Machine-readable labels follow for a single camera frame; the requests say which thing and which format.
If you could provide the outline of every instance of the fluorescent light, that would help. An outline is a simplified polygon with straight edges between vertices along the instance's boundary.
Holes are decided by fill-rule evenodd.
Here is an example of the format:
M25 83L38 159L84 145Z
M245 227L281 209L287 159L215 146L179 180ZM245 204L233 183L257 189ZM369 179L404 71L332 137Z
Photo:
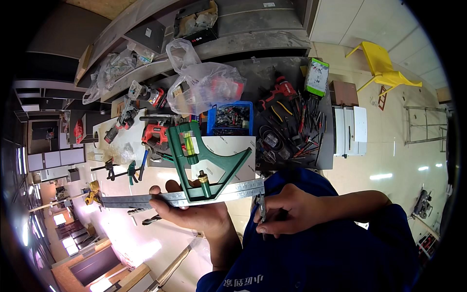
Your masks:
M382 179L382 178L391 178L392 173L386 173L386 174L377 174L377 175L372 175L370 179Z
M16 156L18 157L18 168L20 169L20 174L23 174L23 171L21 168L21 154L20 154L19 148L16 148Z
M23 243L24 246L28 246L28 223L23 226Z
M35 197L40 200L41 199L41 192L39 191L39 188L37 185L35 185Z
M26 174L26 151L25 148L23 147L23 166L24 166L24 174Z
M41 232L42 237L44 237L44 232L42 232L41 225L39 224L39 220L37 219L37 215L34 215L35 221L37 222L37 226L39 227L39 231Z
M91 289L92 292L103 292L110 286L112 286L112 283L110 283L109 279L104 278L99 282L89 286L89 289Z

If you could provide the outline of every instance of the wooden stick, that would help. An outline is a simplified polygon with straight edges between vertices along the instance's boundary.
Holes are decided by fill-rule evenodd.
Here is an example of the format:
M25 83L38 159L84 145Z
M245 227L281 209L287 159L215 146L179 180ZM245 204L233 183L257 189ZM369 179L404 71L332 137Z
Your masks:
M37 207L37 208L33 208L31 210L29 210L29 212L34 212L34 211L37 211L37 210L40 210L40 209L44 209L44 208L47 208L49 206L53 206L53 205L56 205L56 204L60 204L60 203L63 203L65 201L68 201L68 200L72 200L72 199L76 199L76 198L80 198L82 196L86 196L86 195L89 195L88 192L85 192L81 195L78 195L78 196L74 196L74 197L69 197L69 198L66 198L66 199L63 199L63 200L60 200L60 201L57 201L57 202L52 202L52 203L49 203L49 204L46 204L46 205L42 205L40 207Z

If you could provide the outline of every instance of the blue plastic crate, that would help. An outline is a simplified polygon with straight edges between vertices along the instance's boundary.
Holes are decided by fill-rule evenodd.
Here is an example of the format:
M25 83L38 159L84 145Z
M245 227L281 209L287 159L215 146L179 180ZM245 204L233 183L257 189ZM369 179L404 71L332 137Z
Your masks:
M248 136L253 136L253 119L254 119L253 102L239 100L234 103L226 104L220 107L230 107L230 106L249 106L250 107L250 122L249 122L248 129L245 129L245 132L248 131ZM216 123L216 114L217 114L217 107L212 108L207 111L207 135L208 136L214 136L213 134L214 129L225 129L225 128L214 128L214 124Z

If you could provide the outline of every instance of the plastic bag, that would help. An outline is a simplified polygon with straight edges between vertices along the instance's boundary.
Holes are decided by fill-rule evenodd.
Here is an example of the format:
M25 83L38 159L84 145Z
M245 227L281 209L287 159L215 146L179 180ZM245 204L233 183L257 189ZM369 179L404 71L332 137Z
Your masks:
M112 89L118 78L133 70L135 66L136 57L128 49L120 54L108 54L95 73L91 74L91 85L83 95L83 104L100 99Z
M144 47L139 46L134 42L128 42L127 49L135 51L136 54L138 54L138 58L136 60L136 67L151 63L152 59L154 59L155 56L153 52L148 51Z
M199 115L214 105L240 100L247 82L237 68L219 63L201 63L190 41L176 39L167 44L167 55L180 77L170 87L167 102L177 114ZM180 84L188 89L182 92Z
M195 237L190 242L190 246L201 258L203 258L208 264L211 264L211 249L207 239Z

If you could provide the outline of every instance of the red power tool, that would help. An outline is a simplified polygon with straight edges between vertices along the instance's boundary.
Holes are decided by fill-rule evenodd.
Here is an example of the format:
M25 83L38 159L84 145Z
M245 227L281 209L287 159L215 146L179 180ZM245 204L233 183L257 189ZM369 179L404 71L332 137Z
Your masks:
M157 145L159 145L161 150L167 150L169 147L169 140L167 139L165 131L168 128L169 127L148 124L146 128L144 128L141 141L150 146L152 149L155 149Z
M256 103L256 107L259 112L265 111L275 105L278 101L289 101L297 97L297 92L293 89L292 84L285 80L285 77L281 72L276 71L274 76L276 78L274 89L270 91L268 97L261 99Z
M133 106L133 101L129 98L126 98L125 100L125 107L120 114L116 124L106 132L106 136L104 137L104 140L107 143L112 143L112 141L115 139L117 136L119 130L122 128L128 130L133 126L134 124L134 118L138 114L138 111L134 108Z

